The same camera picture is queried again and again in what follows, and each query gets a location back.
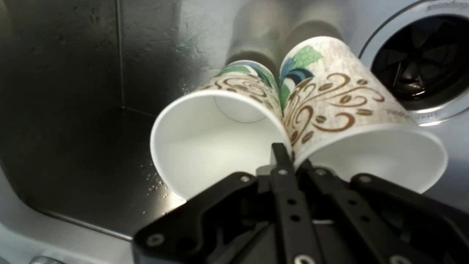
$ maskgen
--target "screw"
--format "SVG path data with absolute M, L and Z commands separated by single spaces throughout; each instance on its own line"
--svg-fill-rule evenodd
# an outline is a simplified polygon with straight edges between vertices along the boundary
M 278 174 L 285 175 L 288 171 L 285 168 L 278 169 Z
M 369 183 L 369 181 L 370 181 L 370 177 L 366 175 L 366 174 L 362 174 L 362 175 L 359 177 L 359 180 L 363 181 L 363 183 Z
M 240 180 L 241 180 L 241 181 L 249 181 L 250 177 L 249 177 L 249 175 L 240 175 Z
M 328 174 L 328 171 L 323 169 L 323 168 L 315 168 L 313 171 L 315 171 L 316 174 L 319 174 L 319 175 Z
M 158 246 L 164 241 L 164 235 L 161 233 L 153 233 L 146 237 L 146 244 L 148 246 Z
M 309 255 L 296 255 L 294 264 L 315 264 Z
M 389 257 L 389 264 L 411 264 L 411 260 L 408 260 L 408 257 L 401 256 L 401 255 L 392 255 Z

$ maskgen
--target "metal sink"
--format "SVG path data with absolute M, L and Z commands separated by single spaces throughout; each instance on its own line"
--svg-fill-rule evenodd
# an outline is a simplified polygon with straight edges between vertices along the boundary
M 148 150 L 164 105 L 230 58 L 260 54 L 277 67 L 290 43 L 321 26 L 359 55 L 382 23 L 417 2 L 2 0 L 2 169 L 29 206 L 130 238 L 181 202 L 161 183 Z M 309 29 L 293 32 L 299 24 Z M 469 212 L 467 125 L 464 112 L 428 125 L 451 155 L 428 194 Z

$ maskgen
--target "brown swirl pattern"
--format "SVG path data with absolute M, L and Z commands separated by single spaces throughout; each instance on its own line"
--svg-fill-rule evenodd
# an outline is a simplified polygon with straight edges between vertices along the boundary
M 291 145 L 306 143 L 319 131 L 335 133 L 351 127 L 356 117 L 373 115 L 369 102 L 384 102 L 376 89 L 366 86 L 366 79 L 351 80 L 348 74 L 331 73 L 325 83 L 304 79 L 297 83 L 288 98 L 282 123 L 287 127 Z M 329 111 L 316 112 L 315 106 L 332 106 Z
M 281 118 L 280 101 L 274 87 L 266 86 L 256 74 L 221 74 L 199 89 L 222 89 L 249 96 Z

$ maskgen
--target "paper cup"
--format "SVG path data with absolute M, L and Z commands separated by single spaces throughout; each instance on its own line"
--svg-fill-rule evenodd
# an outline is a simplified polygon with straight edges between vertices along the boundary
M 416 191 L 444 172 L 441 140 L 416 125 L 340 39 L 300 42 L 282 59 L 280 77 L 294 167 L 309 158 L 344 180 L 370 172 Z
M 189 199 L 233 171 L 269 164 L 272 142 L 288 145 L 274 76 L 240 59 L 167 105 L 149 143 L 162 180 Z

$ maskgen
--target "patterned paper cup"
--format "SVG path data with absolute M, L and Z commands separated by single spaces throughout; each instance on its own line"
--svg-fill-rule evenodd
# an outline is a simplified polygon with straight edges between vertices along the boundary
M 159 112 L 151 155 L 162 180 L 187 199 L 233 171 L 269 164 L 272 142 L 288 145 L 274 76 L 240 59 Z
M 285 55 L 280 77 L 296 167 L 309 158 L 344 180 L 372 172 L 416 191 L 444 172 L 441 140 L 416 125 L 340 39 L 300 42 Z

